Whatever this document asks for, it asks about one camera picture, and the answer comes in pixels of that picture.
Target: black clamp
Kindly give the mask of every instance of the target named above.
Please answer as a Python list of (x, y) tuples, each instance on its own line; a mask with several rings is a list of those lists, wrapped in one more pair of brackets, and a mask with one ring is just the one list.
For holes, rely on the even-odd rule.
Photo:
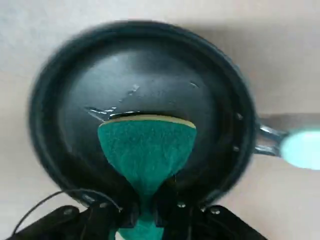
[(115, 238), (119, 228), (133, 228), (138, 216), (136, 203), (119, 210), (113, 204), (97, 202), (83, 212), (66, 205), (7, 240), (105, 240)]
[(267, 240), (227, 208), (201, 210), (179, 201), (165, 185), (154, 196), (152, 210), (155, 225), (164, 228), (162, 240)]

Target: white surface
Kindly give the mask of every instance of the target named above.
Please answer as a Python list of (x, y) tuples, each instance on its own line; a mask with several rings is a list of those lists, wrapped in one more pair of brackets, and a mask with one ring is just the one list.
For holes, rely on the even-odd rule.
[[(38, 164), (26, 127), (36, 74), (65, 40), (113, 20), (165, 21), (207, 38), (248, 76), (259, 113), (319, 113), (320, 1), (0, 0), (0, 239), (57, 190)], [(270, 240), (318, 240), (320, 172), (255, 156), (221, 200)], [(27, 223), (62, 204), (48, 202)]]

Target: nonstick pan surface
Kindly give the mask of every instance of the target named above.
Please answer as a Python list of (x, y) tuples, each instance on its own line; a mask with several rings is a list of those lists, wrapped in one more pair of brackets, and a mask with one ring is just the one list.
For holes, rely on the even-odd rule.
[(48, 61), (31, 96), (31, 138), (50, 177), (62, 189), (121, 201), (130, 185), (104, 156), (101, 122), (88, 107), (193, 122), (193, 151), (173, 178), (182, 199), (202, 205), (236, 183), (255, 145), (255, 109), (239, 70), (211, 43), (169, 24), (119, 22), (77, 36)]

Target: green sponge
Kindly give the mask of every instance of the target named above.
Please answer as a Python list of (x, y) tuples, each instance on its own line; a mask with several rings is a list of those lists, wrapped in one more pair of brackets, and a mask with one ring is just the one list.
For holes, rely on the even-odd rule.
[(194, 146), (193, 123), (161, 115), (124, 116), (104, 122), (98, 138), (109, 163), (140, 196), (141, 216), (134, 228), (121, 228), (127, 240), (160, 240), (150, 201), (160, 185), (186, 164)]

